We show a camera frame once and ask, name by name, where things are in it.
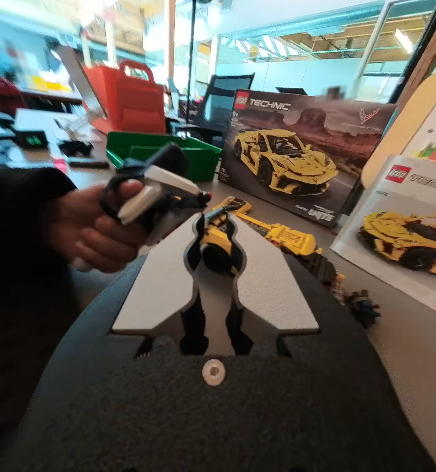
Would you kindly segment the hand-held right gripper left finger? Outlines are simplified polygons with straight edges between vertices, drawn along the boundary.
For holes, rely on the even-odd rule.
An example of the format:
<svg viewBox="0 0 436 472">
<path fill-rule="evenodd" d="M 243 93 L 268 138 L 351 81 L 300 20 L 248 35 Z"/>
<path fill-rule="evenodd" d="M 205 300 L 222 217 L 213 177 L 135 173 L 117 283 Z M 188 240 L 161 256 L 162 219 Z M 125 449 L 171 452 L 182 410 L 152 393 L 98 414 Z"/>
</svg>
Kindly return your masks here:
<svg viewBox="0 0 436 472">
<path fill-rule="evenodd" d="M 195 270 L 201 260 L 203 213 L 190 216 L 146 256 L 111 330 L 171 338 L 183 355 L 204 355 L 209 339 Z"/>
</svg>

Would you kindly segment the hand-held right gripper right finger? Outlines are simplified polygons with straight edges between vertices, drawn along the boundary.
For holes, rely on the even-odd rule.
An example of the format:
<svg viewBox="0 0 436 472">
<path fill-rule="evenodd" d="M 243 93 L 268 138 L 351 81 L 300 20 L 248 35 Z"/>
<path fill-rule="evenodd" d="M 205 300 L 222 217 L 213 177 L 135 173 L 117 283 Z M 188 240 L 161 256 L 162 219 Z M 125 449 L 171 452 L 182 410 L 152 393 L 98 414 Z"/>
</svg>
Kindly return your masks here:
<svg viewBox="0 0 436 472">
<path fill-rule="evenodd" d="M 237 215 L 228 213 L 226 235 L 235 269 L 226 328 L 237 356 L 270 339 L 316 334 L 319 324 L 283 253 Z"/>
</svg>

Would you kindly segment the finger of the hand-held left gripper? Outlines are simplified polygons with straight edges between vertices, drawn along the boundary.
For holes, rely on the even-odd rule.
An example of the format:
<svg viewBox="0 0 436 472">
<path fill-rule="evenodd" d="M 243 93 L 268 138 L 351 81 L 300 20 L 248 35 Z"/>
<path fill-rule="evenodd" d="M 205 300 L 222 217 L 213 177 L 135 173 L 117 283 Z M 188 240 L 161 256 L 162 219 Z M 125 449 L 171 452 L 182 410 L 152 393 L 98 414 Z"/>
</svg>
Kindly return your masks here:
<svg viewBox="0 0 436 472">
<path fill-rule="evenodd" d="M 191 180 L 155 165 L 144 172 L 144 187 L 152 189 L 144 210 L 151 209 L 159 202 L 172 209 L 204 209 L 211 200 L 211 195 Z"/>
<path fill-rule="evenodd" d="M 157 216 L 144 245 L 153 246 L 159 243 L 193 215 L 194 212 L 167 212 Z"/>
</svg>

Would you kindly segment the yellow toy brick car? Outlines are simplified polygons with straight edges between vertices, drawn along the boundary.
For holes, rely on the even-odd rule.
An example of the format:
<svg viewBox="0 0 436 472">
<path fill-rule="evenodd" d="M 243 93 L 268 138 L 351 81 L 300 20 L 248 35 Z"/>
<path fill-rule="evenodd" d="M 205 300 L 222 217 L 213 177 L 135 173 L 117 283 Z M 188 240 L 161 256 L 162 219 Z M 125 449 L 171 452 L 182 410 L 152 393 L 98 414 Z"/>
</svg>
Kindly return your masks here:
<svg viewBox="0 0 436 472">
<path fill-rule="evenodd" d="M 215 273 L 237 273 L 231 261 L 232 245 L 226 232 L 227 215 L 234 214 L 283 253 L 297 259 L 341 304 L 344 304 L 344 275 L 323 255 L 323 250 L 317 247 L 314 236 L 279 223 L 268 224 L 259 221 L 248 215 L 251 209 L 252 206 L 247 201 L 229 196 L 205 216 L 207 226 L 201 241 L 204 265 Z"/>
</svg>

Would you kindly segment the person's left forearm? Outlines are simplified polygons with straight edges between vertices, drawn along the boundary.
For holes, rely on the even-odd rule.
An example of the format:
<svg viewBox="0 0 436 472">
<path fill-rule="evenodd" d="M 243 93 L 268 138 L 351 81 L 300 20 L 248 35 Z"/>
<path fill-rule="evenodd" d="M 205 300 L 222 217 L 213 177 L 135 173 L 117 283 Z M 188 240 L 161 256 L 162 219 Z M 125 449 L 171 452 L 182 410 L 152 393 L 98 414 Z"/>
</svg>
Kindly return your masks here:
<svg viewBox="0 0 436 472">
<path fill-rule="evenodd" d="M 48 237 L 56 201 L 75 189 L 56 168 L 0 170 L 0 322 L 69 326 L 79 315 L 68 259 Z"/>
</svg>

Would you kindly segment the grey desk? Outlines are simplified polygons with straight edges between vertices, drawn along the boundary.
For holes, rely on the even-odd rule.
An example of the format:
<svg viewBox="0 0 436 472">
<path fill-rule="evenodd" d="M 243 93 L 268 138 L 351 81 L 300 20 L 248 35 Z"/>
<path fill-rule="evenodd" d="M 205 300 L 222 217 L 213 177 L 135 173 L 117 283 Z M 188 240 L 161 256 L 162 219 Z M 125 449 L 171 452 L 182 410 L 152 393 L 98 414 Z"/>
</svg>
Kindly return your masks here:
<svg viewBox="0 0 436 472">
<path fill-rule="evenodd" d="M 69 326 L 0 322 L 0 455 L 15 436 L 0 471 L 436 471 L 403 410 L 434 400 L 433 343 L 403 327 L 373 345 L 290 268 L 322 334 L 220 358 L 221 386 L 169 339 L 141 358 L 142 341 L 107 333 L 139 263 Z"/>
</svg>

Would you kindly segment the person's left hand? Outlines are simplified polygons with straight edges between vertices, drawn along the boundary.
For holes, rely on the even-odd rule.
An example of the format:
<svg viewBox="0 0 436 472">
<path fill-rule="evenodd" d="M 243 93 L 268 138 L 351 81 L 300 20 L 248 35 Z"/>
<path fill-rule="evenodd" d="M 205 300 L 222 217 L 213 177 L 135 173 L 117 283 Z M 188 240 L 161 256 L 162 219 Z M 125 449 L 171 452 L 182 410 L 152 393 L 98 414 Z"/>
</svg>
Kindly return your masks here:
<svg viewBox="0 0 436 472">
<path fill-rule="evenodd" d="M 138 255 L 147 239 L 139 225 L 124 226 L 103 212 L 99 198 L 107 182 L 56 198 L 46 210 L 46 239 L 67 262 L 81 259 L 103 273 L 115 273 Z"/>
</svg>

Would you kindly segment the red plastic tote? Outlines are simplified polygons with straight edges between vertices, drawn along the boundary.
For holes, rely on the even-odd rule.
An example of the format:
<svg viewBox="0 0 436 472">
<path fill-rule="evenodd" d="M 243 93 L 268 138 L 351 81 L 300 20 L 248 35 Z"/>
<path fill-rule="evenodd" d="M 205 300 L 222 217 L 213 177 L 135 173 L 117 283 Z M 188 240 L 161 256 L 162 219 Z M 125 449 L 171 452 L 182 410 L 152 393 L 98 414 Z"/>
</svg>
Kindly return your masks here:
<svg viewBox="0 0 436 472">
<path fill-rule="evenodd" d="M 164 88 L 146 64 L 125 59 L 118 68 L 98 65 L 84 72 L 106 112 L 91 121 L 98 131 L 166 133 Z"/>
</svg>

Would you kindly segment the black pouch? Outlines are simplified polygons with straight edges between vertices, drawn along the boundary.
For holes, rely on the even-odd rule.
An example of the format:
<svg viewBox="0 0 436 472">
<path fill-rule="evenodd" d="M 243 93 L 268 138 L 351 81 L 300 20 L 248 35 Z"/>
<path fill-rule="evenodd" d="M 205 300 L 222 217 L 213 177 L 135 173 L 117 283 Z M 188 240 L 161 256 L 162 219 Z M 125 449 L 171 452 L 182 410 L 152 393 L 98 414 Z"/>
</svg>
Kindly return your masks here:
<svg viewBox="0 0 436 472">
<path fill-rule="evenodd" d="M 91 156 L 93 145 L 83 141 L 61 141 L 57 145 L 59 151 L 67 157 L 85 157 Z"/>
</svg>

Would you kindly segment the black office chair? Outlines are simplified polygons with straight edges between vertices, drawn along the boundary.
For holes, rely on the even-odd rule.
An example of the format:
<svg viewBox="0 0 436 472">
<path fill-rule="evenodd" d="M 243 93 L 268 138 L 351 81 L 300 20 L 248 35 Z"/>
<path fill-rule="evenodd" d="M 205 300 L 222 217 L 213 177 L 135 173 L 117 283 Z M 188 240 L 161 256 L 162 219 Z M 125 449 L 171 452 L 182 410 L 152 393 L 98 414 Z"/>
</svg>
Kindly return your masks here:
<svg viewBox="0 0 436 472">
<path fill-rule="evenodd" d="M 249 90 L 255 74 L 212 75 L 192 124 L 225 136 L 231 119 L 236 91 Z"/>
</svg>

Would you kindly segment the black metal pole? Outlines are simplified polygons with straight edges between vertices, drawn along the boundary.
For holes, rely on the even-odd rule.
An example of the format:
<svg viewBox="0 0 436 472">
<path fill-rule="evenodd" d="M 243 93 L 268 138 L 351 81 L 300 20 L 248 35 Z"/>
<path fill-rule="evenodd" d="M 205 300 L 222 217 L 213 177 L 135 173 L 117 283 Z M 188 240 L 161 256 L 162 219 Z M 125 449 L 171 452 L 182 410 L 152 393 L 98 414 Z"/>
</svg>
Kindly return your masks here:
<svg viewBox="0 0 436 472">
<path fill-rule="evenodd" d="M 190 110 L 191 103 L 195 97 L 194 85 L 196 75 L 196 51 L 195 51 L 195 26 L 196 26 L 196 15 L 197 15 L 197 0 L 192 1 L 191 8 L 191 37 L 189 46 L 189 63 L 188 63 L 188 82 L 187 82 L 187 99 L 185 109 L 185 123 L 190 123 Z"/>
</svg>

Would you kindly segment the grey metal panel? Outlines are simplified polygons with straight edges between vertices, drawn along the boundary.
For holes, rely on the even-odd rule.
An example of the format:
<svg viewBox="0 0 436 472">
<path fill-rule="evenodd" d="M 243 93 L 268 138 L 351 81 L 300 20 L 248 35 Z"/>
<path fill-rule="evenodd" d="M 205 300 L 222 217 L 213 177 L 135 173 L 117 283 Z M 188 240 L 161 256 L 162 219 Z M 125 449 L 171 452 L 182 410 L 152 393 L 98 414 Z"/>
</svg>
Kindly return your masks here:
<svg viewBox="0 0 436 472">
<path fill-rule="evenodd" d="M 107 113 L 98 100 L 97 94 L 73 49 L 70 46 L 59 45 L 56 52 L 79 92 L 86 106 L 87 114 L 93 120 L 106 119 Z"/>
</svg>

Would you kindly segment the black device green display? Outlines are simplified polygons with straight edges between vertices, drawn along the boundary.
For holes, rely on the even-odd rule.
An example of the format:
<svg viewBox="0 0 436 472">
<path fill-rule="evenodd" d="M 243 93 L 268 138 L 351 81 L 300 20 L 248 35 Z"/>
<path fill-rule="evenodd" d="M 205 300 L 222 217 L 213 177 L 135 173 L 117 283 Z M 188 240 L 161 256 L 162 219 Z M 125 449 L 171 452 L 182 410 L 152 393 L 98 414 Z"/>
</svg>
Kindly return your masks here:
<svg viewBox="0 0 436 472">
<path fill-rule="evenodd" d="M 17 146 L 23 150 L 47 150 L 46 133 L 43 130 L 13 130 Z"/>
</svg>

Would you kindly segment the toy car box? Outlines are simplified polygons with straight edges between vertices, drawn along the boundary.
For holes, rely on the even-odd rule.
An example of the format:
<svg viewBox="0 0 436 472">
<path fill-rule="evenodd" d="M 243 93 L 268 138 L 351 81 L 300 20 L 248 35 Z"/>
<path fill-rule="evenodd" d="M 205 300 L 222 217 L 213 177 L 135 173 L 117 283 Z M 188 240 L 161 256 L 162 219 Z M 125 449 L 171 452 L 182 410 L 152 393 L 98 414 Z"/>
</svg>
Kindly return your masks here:
<svg viewBox="0 0 436 472">
<path fill-rule="evenodd" d="M 337 226 L 396 104 L 237 90 L 218 180 Z"/>
</svg>

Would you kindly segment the toy car instruction booklet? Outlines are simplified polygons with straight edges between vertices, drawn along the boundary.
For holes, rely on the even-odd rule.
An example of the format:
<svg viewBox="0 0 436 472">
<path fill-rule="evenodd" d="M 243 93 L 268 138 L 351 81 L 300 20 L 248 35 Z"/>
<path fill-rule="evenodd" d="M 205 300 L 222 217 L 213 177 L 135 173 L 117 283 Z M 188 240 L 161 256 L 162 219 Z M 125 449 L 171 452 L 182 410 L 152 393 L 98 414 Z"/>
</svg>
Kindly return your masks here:
<svg viewBox="0 0 436 472">
<path fill-rule="evenodd" d="M 331 249 L 436 311 L 436 162 L 388 158 Z"/>
</svg>

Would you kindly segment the red chair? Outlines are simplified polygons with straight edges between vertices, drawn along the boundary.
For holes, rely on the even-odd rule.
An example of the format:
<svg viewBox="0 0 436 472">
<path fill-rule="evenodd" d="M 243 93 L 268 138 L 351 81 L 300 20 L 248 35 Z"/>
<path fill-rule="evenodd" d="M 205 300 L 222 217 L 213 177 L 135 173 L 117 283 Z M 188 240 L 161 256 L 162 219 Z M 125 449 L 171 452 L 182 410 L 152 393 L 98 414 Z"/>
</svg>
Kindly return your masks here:
<svg viewBox="0 0 436 472">
<path fill-rule="evenodd" d="M 14 117 L 17 109 L 25 107 L 19 89 L 7 79 L 0 77 L 0 112 Z"/>
</svg>

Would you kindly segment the instruction poster board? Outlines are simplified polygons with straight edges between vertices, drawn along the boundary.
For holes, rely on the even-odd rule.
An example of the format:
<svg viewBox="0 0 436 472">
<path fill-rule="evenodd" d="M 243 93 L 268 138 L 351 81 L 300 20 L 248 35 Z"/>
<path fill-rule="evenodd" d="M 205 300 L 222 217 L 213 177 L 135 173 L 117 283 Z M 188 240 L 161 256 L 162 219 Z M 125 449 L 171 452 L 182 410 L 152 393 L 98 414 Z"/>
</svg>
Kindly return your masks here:
<svg viewBox="0 0 436 472">
<path fill-rule="evenodd" d="M 385 133 L 362 169 L 362 186 L 372 184 L 387 158 L 415 157 L 428 144 L 436 145 L 436 73 L 418 86 Z"/>
</svg>

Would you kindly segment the brown wooden post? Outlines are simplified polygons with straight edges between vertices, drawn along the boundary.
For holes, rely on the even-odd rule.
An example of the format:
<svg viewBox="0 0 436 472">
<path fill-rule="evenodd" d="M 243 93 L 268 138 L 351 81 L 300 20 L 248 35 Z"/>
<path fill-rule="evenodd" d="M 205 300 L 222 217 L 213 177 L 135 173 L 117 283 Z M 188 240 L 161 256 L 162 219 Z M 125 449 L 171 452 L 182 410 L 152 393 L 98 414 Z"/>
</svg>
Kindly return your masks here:
<svg viewBox="0 0 436 472">
<path fill-rule="evenodd" d="M 388 102 L 402 109 L 435 66 L 436 9 Z"/>
</svg>

